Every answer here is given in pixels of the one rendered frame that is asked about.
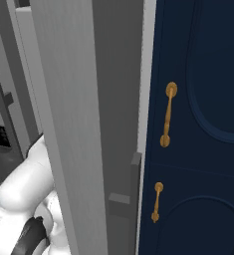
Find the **navy blue cupboard door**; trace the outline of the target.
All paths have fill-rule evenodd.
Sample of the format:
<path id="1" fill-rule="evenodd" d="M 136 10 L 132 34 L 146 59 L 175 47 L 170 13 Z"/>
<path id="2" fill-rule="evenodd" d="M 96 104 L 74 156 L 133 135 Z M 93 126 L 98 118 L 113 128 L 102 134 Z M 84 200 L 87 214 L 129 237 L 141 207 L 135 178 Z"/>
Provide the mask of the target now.
<path id="1" fill-rule="evenodd" d="M 153 57 L 150 164 L 234 176 L 234 0 L 157 0 Z"/>
<path id="2" fill-rule="evenodd" d="M 159 219 L 151 220 L 157 182 Z M 234 177 L 154 164 L 138 255 L 234 255 Z"/>

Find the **navy blue lower cupboard door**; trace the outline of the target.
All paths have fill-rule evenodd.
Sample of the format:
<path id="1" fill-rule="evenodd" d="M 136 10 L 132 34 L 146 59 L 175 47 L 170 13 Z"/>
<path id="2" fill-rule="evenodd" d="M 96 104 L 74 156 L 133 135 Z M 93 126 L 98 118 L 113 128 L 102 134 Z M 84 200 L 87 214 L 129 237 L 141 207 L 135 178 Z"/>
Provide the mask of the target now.
<path id="1" fill-rule="evenodd" d="M 151 220 L 157 182 L 159 219 Z M 138 255 L 234 255 L 234 177 L 154 164 Z"/>

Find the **grey fridge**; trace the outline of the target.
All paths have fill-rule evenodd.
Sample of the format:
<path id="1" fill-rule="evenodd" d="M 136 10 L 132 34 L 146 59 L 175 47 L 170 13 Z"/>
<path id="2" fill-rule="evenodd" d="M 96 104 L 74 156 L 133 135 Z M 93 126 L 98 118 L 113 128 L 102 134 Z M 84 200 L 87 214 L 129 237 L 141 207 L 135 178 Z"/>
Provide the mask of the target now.
<path id="1" fill-rule="evenodd" d="M 143 0 L 137 151 L 142 154 L 136 250 L 138 255 L 144 156 L 156 0 Z M 0 185 L 45 138 L 41 110 L 46 97 L 31 0 L 0 0 Z"/>

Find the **grey fridge door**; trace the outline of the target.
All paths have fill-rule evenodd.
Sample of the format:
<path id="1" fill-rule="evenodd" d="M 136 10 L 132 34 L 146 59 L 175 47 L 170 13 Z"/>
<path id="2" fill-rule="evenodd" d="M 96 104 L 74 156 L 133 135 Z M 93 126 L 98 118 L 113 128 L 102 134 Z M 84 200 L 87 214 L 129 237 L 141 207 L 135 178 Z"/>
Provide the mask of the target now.
<path id="1" fill-rule="evenodd" d="M 31 0 L 45 78 L 41 110 L 73 255 L 127 255 L 137 151 L 143 0 Z"/>

